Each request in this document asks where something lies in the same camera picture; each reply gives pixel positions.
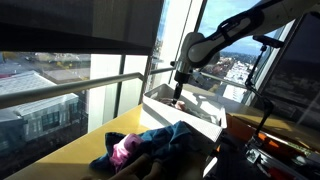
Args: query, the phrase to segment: pink cloth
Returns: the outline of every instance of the pink cloth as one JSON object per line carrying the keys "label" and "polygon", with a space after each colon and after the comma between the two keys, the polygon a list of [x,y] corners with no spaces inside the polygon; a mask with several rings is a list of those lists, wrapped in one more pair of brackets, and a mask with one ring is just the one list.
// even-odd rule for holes
{"label": "pink cloth", "polygon": [[115,167],[116,173],[121,170],[121,167],[142,142],[143,140],[138,135],[128,134],[118,144],[113,146],[110,162]]}

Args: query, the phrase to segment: white container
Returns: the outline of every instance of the white container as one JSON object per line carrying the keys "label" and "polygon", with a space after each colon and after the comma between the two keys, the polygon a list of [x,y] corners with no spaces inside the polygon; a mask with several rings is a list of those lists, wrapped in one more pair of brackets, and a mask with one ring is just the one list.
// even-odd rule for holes
{"label": "white container", "polygon": [[217,142],[223,128],[227,127],[224,107],[210,100],[209,96],[182,90],[179,100],[185,102],[187,108],[209,116],[213,121],[203,120],[159,102],[161,98],[173,98],[173,93],[174,89],[167,84],[162,84],[145,93],[140,124],[150,129],[157,129],[170,126],[181,120],[193,126],[213,142]]}

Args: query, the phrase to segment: crumpled cloth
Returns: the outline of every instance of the crumpled cloth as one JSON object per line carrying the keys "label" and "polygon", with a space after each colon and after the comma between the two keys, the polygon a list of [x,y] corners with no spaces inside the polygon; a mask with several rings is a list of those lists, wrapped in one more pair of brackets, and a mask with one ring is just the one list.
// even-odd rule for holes
{"label": "crumpled cloth", "polygon": [[113,154],[110,162],[114,166],[116,173],[127,162],[128,158],[135,152],[143,140],[136,134],[128,134],[118,144],[113,145]]}
{"label": "crumpled cloth", "polygon": [[152,159],[160,159],[167,162],[172,168],[176,168],[177,162],[172,160],[175,156],[179,156],[184,152],[200,152],[201,148],[196,144],[196,139],[193,136],[191,126],[185,122],[179,121],[172,126],[167,126],[161,129],[148,130],[145,133],[139,134],[143,142],[136,148],[125,164],[117,169],[113,166],[110,158],[115,153],[114,145],[119,143],[125,135],[120,133],[106,133],[105,145],[107,153],[90,163],[90,167],[95,170],[108,171],[115,174],[119,170],[125,168],[142,154],[147,153]]}

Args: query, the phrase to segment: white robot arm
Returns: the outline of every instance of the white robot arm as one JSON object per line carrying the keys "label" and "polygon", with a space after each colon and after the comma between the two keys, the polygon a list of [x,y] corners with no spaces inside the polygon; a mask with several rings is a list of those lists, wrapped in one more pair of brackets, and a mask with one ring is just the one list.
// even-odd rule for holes
{"label": "white robot arm", "polygon": [[176,64],[173,104],[180,97],[182,85],[188,82],[190,71],[208,64],[215,53],[243,37],[263,35],[305,13],[318,12],[319,6],[320,0],[261,0],[249,10],[223,21],[209,37],[189,33]]}

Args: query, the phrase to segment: sky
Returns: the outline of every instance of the sky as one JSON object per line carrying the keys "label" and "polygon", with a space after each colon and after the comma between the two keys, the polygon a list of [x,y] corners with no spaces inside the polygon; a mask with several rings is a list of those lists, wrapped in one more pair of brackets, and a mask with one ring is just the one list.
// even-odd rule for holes
{"label": "sky", "polygon": [[[225,19],[234,16],[240,12],[248,10],[254,6],[259,0],[208,0],[203,18],[199,27],[199,32],[203,33],[205,37],[211,35],[216,31],[216,27]],[[165,15],[170,0],[166,0],[163,8]],[[160,26],[158,37],[161,38],[163,28],[165,25],[165,16],[160,19]],[[268,36],[272,37],[275,32],[269,33]],[[242,38],[226,47],[222,51],[239,52],[245,54],[258,55],[260,53],[261,43],[252,40],[252,36]]]}

